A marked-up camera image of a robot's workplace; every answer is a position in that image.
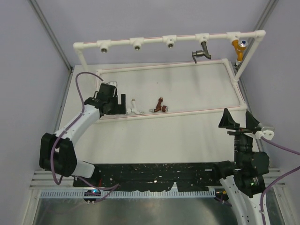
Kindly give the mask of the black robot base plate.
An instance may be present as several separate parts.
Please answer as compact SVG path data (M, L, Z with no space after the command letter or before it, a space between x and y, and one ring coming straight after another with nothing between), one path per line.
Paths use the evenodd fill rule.
M234 164L218 163L154 163L96 164L96 173L87 181L99 187L119 185L118 191L163 192L176 185L180 192L206 191L220 186L224 175L232 175Z

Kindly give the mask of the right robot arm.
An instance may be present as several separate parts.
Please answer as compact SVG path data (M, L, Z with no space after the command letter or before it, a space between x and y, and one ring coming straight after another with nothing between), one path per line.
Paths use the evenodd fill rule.
M250 112L245 113L246 126L235 122L224 109L219 128L234 137L234 161L216 163L212 179L225 189L239 225L268 225L265 182L270 158L265 152L253 151L254 140L272 140L275 129L260 123Z

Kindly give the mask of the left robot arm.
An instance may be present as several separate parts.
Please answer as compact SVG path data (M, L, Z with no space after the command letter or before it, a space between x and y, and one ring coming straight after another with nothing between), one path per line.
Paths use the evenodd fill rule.
M41 138L39 166L64 177L84 177L85 183L94 187L100 181L95 165L76 157L75 145L85 131L104 115L125 115L126 95L120 95L117 87L101 84L93 97L83 102L82 110L66 126L54 134Z

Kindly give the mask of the white plastic faucet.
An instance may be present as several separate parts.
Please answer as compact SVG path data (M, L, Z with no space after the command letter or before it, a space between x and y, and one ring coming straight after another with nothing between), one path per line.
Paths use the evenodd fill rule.
M131 103L132 103L132 107L128 107L127 108L127 111L126 111L127 115L132 114L132 113L134 113L135 115L144 115L145 114L145 112L139 111L137 109L135 99L132 99Z

